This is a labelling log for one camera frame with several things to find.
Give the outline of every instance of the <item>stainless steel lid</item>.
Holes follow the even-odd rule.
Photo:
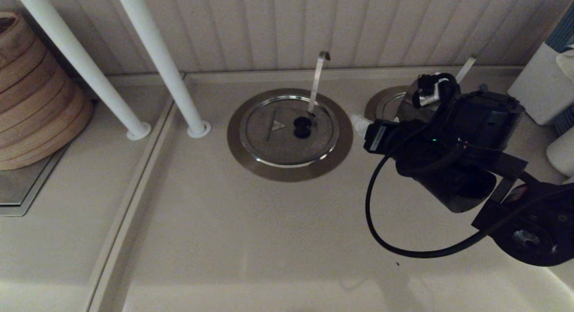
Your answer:
[[[375,94],[365,107],[365,118],[400,121],[419,119],[429,121],[435,113],[437,105],[415,108],[408,100],[409,86],[390,87]]]
[[[396,86],[379,91],[367,103],[365,118],[394,120],[407,89],[408,86]]]
[[[259,94],[233,115],[227,138],[236,159],[254,173],[277,181],[303,181],[334,169],[348,153],[351,124],[333,101],[317,95],[307,112],[308,90]],[[309,118],[309,136],[297,137],[294,122]]]

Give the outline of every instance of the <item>stacked wooden ring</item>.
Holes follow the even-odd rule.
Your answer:
[[[92,111],[22,16],[0,12],[0,170],[56,152],[80,134]]]

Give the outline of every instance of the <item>white container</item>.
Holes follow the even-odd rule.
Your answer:
[[[574,128],[548,145],[546,155],[552,166],[567,177],[574,177]]]
[[[539,125],[574,104],[574,82],[556,63],[558,52],[543,43],[508,90]]]

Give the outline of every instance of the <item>black cable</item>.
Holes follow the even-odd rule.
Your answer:
[[[393,156],[393,154],[402,145],[405,145],[406,143],[410,142],[410,140],[412,140],[413,138],[415,138],[416,136],[418,136],[419,134],[424,132],[427,128],[429,128],[437,120],[437,118],[439,118],[441,116],[441,114],[443,114],[443,112],[447,109],[449,102],[455,96],[455,92],[457,91],[457,79],[455,79],[455,77],[453,77],[453,75],[451,75],[449,73],[441,73],[441,74],[436,75],[436,77],[438,77],[439,79],[447,79],[448,80],[448,83],[451,85],[451,87],[448,90],[448,95],[446,95],[444,98],[441,98],[441,104],[437,108],[436,112],[433,114],[432,118],[428,122],[426,122],[422,127],[420,127],[418,130],[416,130],[411,135],[409,135],[407,138],[402,140],[393,149],[391,149],[387,153],[388,157]],[[445,157],[442,157],[439,160],[426,165],[425,167],[418,168],[418,169],[400,169],[399,174],[403,175],[404,177],[410,177],[412,175],[415,175],[416,173],[424,173],[424,172],[432,171],[434,169],[440,169],[440,168],[444,167],[445,165],[448,165],[449,163],[451,163],[452,160],[457,160],[461,156],[463,151],[464,151],[463,149],[456,147],[455,149],[453,149],[453,151],[451,153],[447,154]]]
[[[383,165],[385,165],[385,163],[390,159],[390,157],[393,156],[393,154],[400,147],[402,147],[403,145],[406,145],[408,142],[410,142],[410,140],[417,137],[419,134],[424,132],[424,130],[429,128],[429,126],[436,120],[436,118],[438,118],[442,114],[442,112],[446,109],[447,103],[454,96],[457,80],[450,74],[441,74],[441,77],[448,79],[449,82],[451,83],[451,89],[450,89],[451,91],[449,91],[449,96],[445,99],[444,102],[441,102],[441,105],[439,106],[439,108],[437,109],[437,111],[435,112],[435,114],[433,115],[431,120],[429,120],[426,124],[424,124],[418,130],[414,131],[412,134],[408,135],[408,137],[405,138],[404,140],[402,140],[400,143],[395,145],[395,147],[390,149],[390,151],[383,157],[381,162],[379,162],[379,164],[375,168],[373,175],[371,176],[371,180],[369,181],[369,187],[367,188],[367,195],[365,197],[365,215],[367,218],[367,225],[369,226],[369,231],[371,232],[371,235],[373,235],[373,238],[375,238],[375,240],[379,243],[379,245],[381,245],[383,248],[387,249],[388,251],[391,251],[395,254],[406,256],[406,257],[437,258],[437,257],[445,257],[448,255],[452,255],[454,253],[458,253],[459,251],[462,251],[462,250],[478,243],[480,240],[484,239],[486,236],[488,236],[492,232],[496,231],[498,228],[504,226],[504,224],[506,224],[507,222],[509,222],[510,220],[512,220],[513,218],[515,218],[516,216],[518,216],[519,214],[521,214],[522,212],[527,210],[529,207],[531,207],[536,202],[539,202],[540,200],[545,199],[545,198],[560,195],[562,193],[565,193],[566,191],[574,190],[574,183],[572,183],[572,184],[566,185],[563,188],[558,189],[554,192],[539,195],[536,198],[533,198],[533,199],[525,202],[524,204],[522,204],[521,206],[519,206],[518,208],[513,210],[506,217],[498,220],[497,222],[495,222],[494,224],[492,224],[490,227],[486,228],[485,230],[480,230],[479,232],[473,234],[472,236],[466,238],[465,240],[463,240],[463,241],[461,241],[461,242],[459,242],[453,246],[443,248],[443,249],[438,249],[436,251],[408,251],[406,249],[396,248],[393,245],[390,245],[389,243],[387,243],[385,240],[383,240],[381,238],[381,236],[379,236],[379,234],[375,230],[375,226],[373,225],[373,219],[371,218],[371,194],[373,193],[373,187],[375,185],[375,181],[377,180],[377,176],[379,175],[381,169],[383,168]],[[531,176],[528,173],[525,173],[522,175],[522,177],[528,180],[529,177],[531,177]]]
[[[488,147],[484,147],[484,146],[480,146],[480,145],[469,144],[468,142],[463,142],[461,140],[459,140],[457,142],[457,144],[463,145],[464,147],[468,147],[468,148],[481,149],[483,151],[491,151],[491,152],[502,152],[502,151],[504,151],[504,148],[488,148]]]
[[[413,133],[410,136],[410,138],[416,136],[416,133],[417,132]],[[439,249],[436,251],[408,251],[406,249],[396,248],[393,245],[390,245],[386,241],[384,241],[381,238],[381,236],[379,236],[377,231],[375,230],[375,226],[373,225],[373,219],[371,218],[371,193],[373,192],[373,186],[375,185],[375,181],[377,180],[377,176],[379,175],[379,172],[381,171],[383,165],[385,165],[386,161],[389,160],[390,155],[392,155],[393,151],[395,151],[395,149],[398,148],[399,146],[400,145],[397,145],[394,149],[392,149],[391,152],[389,152],[387,155],[385,155],[383,157],[383,159],[381,160],[381,162],[379,163],[379,165],[377,165],[377,167],[376,167],[376,169],[373,172],[373,175],[371,177],[371,181],[369,181],[369,187],[367,188],[367,196],[365,198],[365,214],[367,216],[367,225],[369,226],[369,231],[371,231],[371,235],[373,235],[375,240],[383,248],[385,248],[388,251],[391,251],[395,254],[398,254],[398,255],[402,255],[402,256],[406,256],[406,257],[413,257],[413,258],[437,258],[437,257],[445,257],[448,255],[452,255],[454,253],[458,253],[459,251],[462,251],[463,249],[466,249],[466,248],[478,243],[480,240],[484,239],[484,237],[488,236],[489,234],[491,234],[492,232],[494,232],[498,228],[502,227],[504,224],[506,224],[507,222],[509,222],[510,220],[512,220],[513,218],[515,218],[516,216],[518,216],[519,214],[521,214],[522,212],[527,210],[529,207],[531,207],[536,202],[539,202],[540,200],[545,199],[545,198],[550,198],[552,196],[560,195],[566,191],[574,190],[574,183],[572,183],[570,185],[564,186],[563,188],[561,188],[557,191],[543,194],[543,195],[539,195],[536,198],[533,198],[533,199],[529,200],[528,202],[525,202],[524,204],[522,204],[521,206],[519,206],[518,208],[513,210],[510,214],[508,214],[508,216],[498,220],[496,223],[492,224],[490,227],[486,228],[485,230],[481,230],[481,231],[473,234],[472,236],[466,238],[465,240],[459,242],[458,244],[447,247],[447,248]]]
[[[457,79],[453,75],[451,75],[450,73],[440,73],[437,75],[428,75],[428,76],[423,76],[423,77],[432,78],[433,80],[436,79],[435,83],[439,83],[439,81],[441,79],[447,79],[447,81],[450,83],[451,86],[448,90],[448,95],[443,97],[443,98],[439,98],[439,100],[442,103],[448,103],[451,100],[451,98],[454,96],[454,94],[457,90]],[[420,94],[418,92],[413,94],[411,102],[415,108],[417,108],[417,109],[422,108],[421,100],[420,100]]]

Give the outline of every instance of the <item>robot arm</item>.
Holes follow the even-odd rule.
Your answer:
[[[403,102],[411,105],[414,119],[377,120],[365,135],[365,150],[385,155],[365,201],[369,229],[379,244],[399,255],[431,258],[490,236],[528,264],[552,266],[574,258],[574,184],[539,182],[524,171],[526,161],[504,153],[524,112],[517,100],[489,91],[461,94],[453,76],[437,74],[420,76]],[[438,251],[405,251],[382,240],[371,220],[370,196],[389,158],[400,175],[421,183],[451,212],[466,212],[488,198],[472,222],[479,232]],[[498,186],[495,174],[502,177]],[[510,191],[518,179],[525,184]]]

